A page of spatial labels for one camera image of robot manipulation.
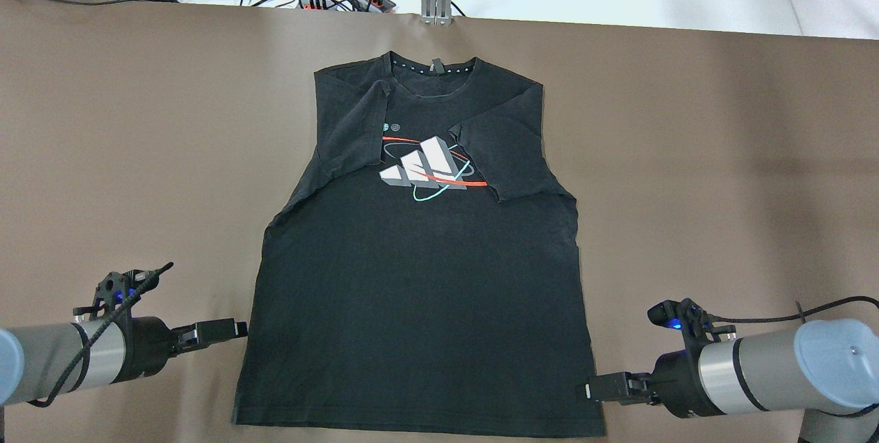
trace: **brown table surface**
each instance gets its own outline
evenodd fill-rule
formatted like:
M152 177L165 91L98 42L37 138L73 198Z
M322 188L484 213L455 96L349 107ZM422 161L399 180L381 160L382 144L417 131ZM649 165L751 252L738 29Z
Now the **brown table surface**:
M313 71L388 49L475 55L545 85L546 158L578 198L599 371L650 371L681 349L646 320L663 299L748 317L876 294L879 42L0 0L0 325L68 321L108 271L169 260L135 315L248 319L264 227L313 148ZM837 315L879 325L868 306ZM244 345L44 411L11 406L8 441L499 440L235 427ZM606 421L611 442L795 441L800 413L606 405Z

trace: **power strip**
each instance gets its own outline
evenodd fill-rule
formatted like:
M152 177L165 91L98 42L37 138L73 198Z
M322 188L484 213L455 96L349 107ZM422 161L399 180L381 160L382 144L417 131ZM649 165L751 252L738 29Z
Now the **power strip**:
M396 7L396 3L394 3L391 0L383 0L382 5L377 4L376 1L370 1L370 0L355 0L355 1L358 1L358 3L360 3L361 8L365 9L365 8L367 8L367 5L369 5L370 12L376 12L379 14L387 14L389 12L393 12L393 8Z

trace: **shirt sleeve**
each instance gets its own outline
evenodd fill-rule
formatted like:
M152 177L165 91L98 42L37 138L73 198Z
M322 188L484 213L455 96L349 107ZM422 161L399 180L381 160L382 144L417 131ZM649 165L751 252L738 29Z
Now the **shirt sleeve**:
M499 202L541 192L571 196L543 158L541 115L543 86L534 83L515 98L449 129Z
M337 177L382 161L382 125L389 90L376 81L362 91L326 70L315 73L317 146L293 195L269 227Z

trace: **t-shirt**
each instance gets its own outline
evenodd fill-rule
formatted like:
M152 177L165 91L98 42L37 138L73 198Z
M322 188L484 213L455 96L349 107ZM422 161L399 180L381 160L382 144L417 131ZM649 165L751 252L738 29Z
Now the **t-shirt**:
M387 52L315 74L317 148L266 228L236 424L604 434L543 86L434 69Z

